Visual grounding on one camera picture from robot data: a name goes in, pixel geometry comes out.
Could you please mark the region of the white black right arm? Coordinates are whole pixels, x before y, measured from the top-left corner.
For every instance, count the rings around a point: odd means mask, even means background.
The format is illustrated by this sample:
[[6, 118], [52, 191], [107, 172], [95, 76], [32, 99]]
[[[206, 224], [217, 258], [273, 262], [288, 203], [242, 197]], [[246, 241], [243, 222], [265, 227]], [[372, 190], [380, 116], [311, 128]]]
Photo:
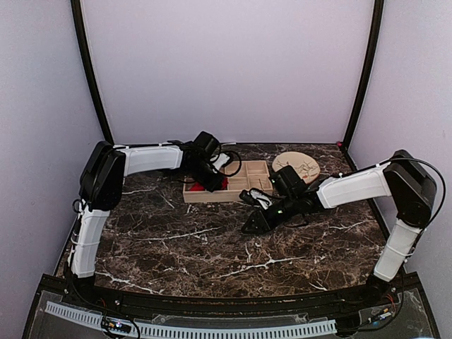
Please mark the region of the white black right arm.
[[442, 209], [436, 203], [438, 183], [430, 175], [436, 168], [406, 150], [375, 165], [340, 173], [307, 184], [291, 165], [269, 180], [278, 192], [255, 210], [241, 228], [244, 234], [266, 234], [296, 215], [308, 215], [349, 203], [390, 197], [397, 209], [395, 225], [374, 266], [375, 278], [360, 292], [361, 301], [376, 306], [388, 294], [389, 283], [412, 255], [420, 237]]

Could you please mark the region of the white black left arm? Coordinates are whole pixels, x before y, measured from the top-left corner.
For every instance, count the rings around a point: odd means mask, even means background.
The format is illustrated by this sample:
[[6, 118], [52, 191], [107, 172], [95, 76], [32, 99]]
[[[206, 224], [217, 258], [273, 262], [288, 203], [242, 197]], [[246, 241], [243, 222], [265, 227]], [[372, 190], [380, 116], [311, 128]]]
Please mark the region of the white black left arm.
[[71, 234], [68, 265], [77, 278], [95, 274], [95, 257], [110, 212], [119, 204], [124, 180], [131, 174], [154, 170], [181, 170], [206, 191], [222, 188], [221, 169], [231, 160], [219, 141], [202, 131], [194, 141], [155, 145], [113, 145], [101, 141], [93, 150], [80, 178], [77, 213]]

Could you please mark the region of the plain red sock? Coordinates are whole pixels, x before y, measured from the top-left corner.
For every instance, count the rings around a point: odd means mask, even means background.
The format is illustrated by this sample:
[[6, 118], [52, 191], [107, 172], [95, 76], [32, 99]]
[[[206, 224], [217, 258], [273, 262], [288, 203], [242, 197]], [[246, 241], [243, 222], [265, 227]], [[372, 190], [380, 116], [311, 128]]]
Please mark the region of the plain red sock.
[[205, 191], [205, 188], [201, 184], [195, 183], [189, 191]]

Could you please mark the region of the red santa sock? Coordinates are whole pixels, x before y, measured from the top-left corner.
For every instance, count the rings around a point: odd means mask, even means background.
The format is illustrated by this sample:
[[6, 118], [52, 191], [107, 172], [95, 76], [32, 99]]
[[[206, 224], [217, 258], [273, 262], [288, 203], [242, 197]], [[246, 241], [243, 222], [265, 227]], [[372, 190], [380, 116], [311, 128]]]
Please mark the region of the red santa sock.
[[221, 183], [221, 188], [220, 188], [220, 189], [221, 189], [221, 190], [226, 190], [228, 184], [229, 184], [228, 178], [224, 178], [223, 181], [222, 181], [222, 183]]

